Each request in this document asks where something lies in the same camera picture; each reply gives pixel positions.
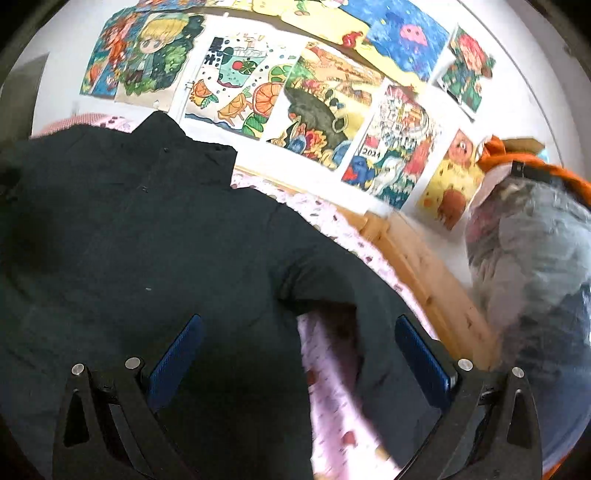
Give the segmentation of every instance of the jacket sleeve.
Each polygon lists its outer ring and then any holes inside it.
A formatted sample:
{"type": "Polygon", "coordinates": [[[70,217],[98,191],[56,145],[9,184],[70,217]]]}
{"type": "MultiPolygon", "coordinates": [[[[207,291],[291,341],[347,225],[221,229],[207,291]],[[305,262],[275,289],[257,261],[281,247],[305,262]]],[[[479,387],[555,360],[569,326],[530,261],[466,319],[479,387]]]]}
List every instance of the jacket sleeve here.
{"type": "Polygon", "coordinates": [[[433,428],[430,407],[394,341],[394,323],[412,311],[359,258],[279,205],[268,224],[269,271],[276,295],[300,314],[316,302],[356,308],[356,394],[390,455],[404,465],[433,428]]]}

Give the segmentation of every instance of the metal screw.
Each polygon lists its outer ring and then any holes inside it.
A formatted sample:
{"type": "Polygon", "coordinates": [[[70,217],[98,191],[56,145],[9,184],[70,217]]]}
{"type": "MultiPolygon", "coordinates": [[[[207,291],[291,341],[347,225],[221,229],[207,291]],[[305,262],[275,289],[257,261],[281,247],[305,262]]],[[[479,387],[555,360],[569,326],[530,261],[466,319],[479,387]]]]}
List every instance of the metal screw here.
{"type": "Polygon", "coordinates": [[[84,371],[84,365],[76,364],[72,367],[72,374],[80,375],[84,371]]]}
{"type": "Polygon", "coordinates": [[[461,360],[458,360],[457,366],[459,366],[462,370],[469,372],[472,370],[474,365],[472,365],[472,362],[470,362],[467,358],[462,358],[461,360]]]}
{"type": "Polygon", "coordinates": [[[125,368],[127,368],[128,370],[133,370],[135,368],[138,368],[141,362],[142,361],[139,358],[133,356],[125,361],[125,368]]]}
{"type": "Polygon", "coordinates": [[[519,367],[513,367],[511,371],[513,372],[513,375],[515,375],[517,378],[523,378],[525,376],[525,373],[519,367]]]}

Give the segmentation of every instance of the colorful drawing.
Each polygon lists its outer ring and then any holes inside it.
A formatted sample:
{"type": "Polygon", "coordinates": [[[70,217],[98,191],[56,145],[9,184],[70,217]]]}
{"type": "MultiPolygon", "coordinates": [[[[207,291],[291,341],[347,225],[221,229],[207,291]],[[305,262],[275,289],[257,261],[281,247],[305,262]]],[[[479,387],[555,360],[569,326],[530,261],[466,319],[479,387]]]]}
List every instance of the colorful drawing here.
{"type": "Polygon", "coordinates": [[[293,2],[294,0],[253,0],[252,9],[259,14],[280,17],[293,2]]]}
{"type": "Polygon", "coordinates": [[[460,220],[484,178],[475,164],[474,143],[458,130],[418,206],[451,230],[460,220]]]}
{"type": "Polygon", "coordinates": [[[495,59],[484,53],[474,38],[458,27],[450,43],[456,61],[438,80],[439,85],[453,95],[471,117],[482,102],[482,86],[492,78],[495,59]]]}
{"type": "Polygon", "coordinates": [[[408,0],[351,1],[341,9],[370,27],[357,48],[362,56],[395,80],[400,71],[429,80],[449,37],[439,23],[408,0]]]}
{"type": "Polygon", "coordinates": [[[202,15],[151,14],[121,74],[115,100],[168,111],[179,74],[203,24],[202,15]]]}
{"type": "Polygon", "coordinates": [[[162,10],[186,10],[203,7],[206,0],[139,0],[135,9],[138,12],[158,12],[162,10]]]}
{"type": "Polygon", "coordinates": [[[375,70],[331,53],[322,44],[308,43],[285,83],[291,125],[270,142],[334,170],[382,81],[375,70]]]}
{"type": "Polygon", "coordinates": [[[214,38],[185,117],[260,138],[299,52],[257,33],[214,38]]]}
{"type": "Polygon", "coordinates": [[[357,40],[361,41],[369,31],[369,25],[339,8],[347,2],[348,0],[292,0],[277,15],[284,22],[324,40],[355,48],[357,40]]]}
{"type": "Polygon", "coordinates": [[[388,86],[342,180],[402,208],[423,173],[438,130],[408,91],[388,86]]]}
{"type": "Polygon", "coordinates": [[[233,8],[252,12],[252,0],[206,0],[206,7],[233,8]]]}
{"type": "Polygon", "coordinates": [[[137,13],[131,7],[107,20],[90,56],[80,87],[81,95],[115,96],[119,77],[146,17],[147,14],[137,13]]]}

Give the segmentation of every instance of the pink bedsheet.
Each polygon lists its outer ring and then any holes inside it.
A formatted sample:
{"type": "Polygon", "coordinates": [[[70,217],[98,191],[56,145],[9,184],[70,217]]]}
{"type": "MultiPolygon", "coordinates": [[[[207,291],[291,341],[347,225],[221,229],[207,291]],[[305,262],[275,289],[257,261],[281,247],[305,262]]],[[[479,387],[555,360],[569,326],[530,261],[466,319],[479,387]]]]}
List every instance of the pink bedsheet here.
{"type": "MultiPolygon", "coordinates": [[[[89,113],[56,122],[37,137],[77,124],[132,132],[137,123],[122,117],[89,113]]],[[[357,255],[390,285],[415,313],[423,328],[435,331],[410,289],[401,283],[379,250],[351,227],[335,206],[309,194],[291,195],[270,181],[234,171],[232,188],[255,188],[298,212],[306,221],[357,255]]],[[[310,312],[298,317],[302,364],[310,394],[313,428],[312,467],[316,480],[393,480],[403,465],[396,465],[381,446],[378,435],[353,395],[357,365],[352,336],[335,329],[335,319],[346,312],[310,312]]]]}

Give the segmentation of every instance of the orange slice drawing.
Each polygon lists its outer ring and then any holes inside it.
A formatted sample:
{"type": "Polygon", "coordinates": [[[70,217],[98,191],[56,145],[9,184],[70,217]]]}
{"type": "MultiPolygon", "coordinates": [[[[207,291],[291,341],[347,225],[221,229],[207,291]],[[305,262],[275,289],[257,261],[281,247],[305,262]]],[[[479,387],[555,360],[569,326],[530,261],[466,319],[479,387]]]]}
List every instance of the orange slice drawing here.
{"type": "Polygon", "coordinates": [[[279,82],[263,83],[256,87],[252,94],[252,109],[255,113],[269,118],[282,88],[283,84],[279,82]]]}

